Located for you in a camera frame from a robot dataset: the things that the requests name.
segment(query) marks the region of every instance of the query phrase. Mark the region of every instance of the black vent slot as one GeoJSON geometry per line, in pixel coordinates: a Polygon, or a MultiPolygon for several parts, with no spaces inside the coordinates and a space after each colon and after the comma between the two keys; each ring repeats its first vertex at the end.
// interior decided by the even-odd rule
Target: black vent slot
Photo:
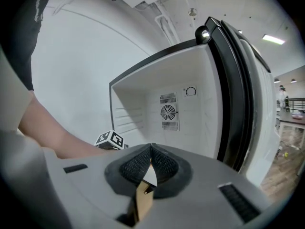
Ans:
{"type": "Polygon", "coordinates": [[[219,187],[219,190],[245,223],[251,221],[260,214],[232,184],[219,187]]]}
{"type": "Polygon", "coordinates": [[[79,170],[82,170],[85,168],[88,168],[88,167],[85,164],[80,164],[80,165],[76,165],[76,166],[65,167],[63,170],[68,174],[68,173],[79,171],[79,170]]]}

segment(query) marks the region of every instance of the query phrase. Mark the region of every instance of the railing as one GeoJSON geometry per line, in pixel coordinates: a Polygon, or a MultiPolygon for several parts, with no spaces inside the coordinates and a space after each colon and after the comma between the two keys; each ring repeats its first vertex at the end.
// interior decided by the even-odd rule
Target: railing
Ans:
{"type": "Polygon", "coordinates": [[[289,98],[291,112],[305,113],[305,98],[289,98]]]}

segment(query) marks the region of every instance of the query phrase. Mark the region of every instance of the wooden floor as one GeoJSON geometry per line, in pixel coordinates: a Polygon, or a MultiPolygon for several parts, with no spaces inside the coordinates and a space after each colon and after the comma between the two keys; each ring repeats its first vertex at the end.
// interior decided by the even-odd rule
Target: wooden floor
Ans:
{"type": "Polygon", "coordinates": [[[264,193],[272,202],[284,199],[295,189],[299,177],[297,172],[305,159],[305,148],[297,150],[293,146],[299,147],[303,135],[302,129],[285,126],[280,146],[283,149],[274,159],[269,172],[261,184],[264,193]]]}

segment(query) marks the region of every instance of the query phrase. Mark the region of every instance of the fan vent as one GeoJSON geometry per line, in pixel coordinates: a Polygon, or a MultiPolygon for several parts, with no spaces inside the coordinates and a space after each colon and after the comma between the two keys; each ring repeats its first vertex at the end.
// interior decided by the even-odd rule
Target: fan vent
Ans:
{"type": "Polygon", "coordinates": [[[164,105],[161,109],[161,116],[164,120],[173,120],[178,113],[171,105],[164,105]]]}
{"type": "Polygon", "coordinates": [[[160,96],[160,103],[161,104],[169,104],[169,103],[175,103],[176,102],[176,94],[164,94],[160,96]]]}
{"type": "Polygon", "coordinates": [[[178,122],[176,121],[162,121],[162,128],[166,131],[178,131],[179,126],[178,122]]]}

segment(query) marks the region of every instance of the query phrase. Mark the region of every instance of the circular vent grille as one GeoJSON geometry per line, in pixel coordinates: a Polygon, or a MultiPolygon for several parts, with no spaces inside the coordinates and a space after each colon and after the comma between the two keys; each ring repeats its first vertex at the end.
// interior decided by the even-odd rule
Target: circular vent grille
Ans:
{"type": "Polygon", "coordinates": [[[175,118],[176,110],[171,105],[165,105],[161,109],[161,116],[164,120],[172,120],[175,118]]]}

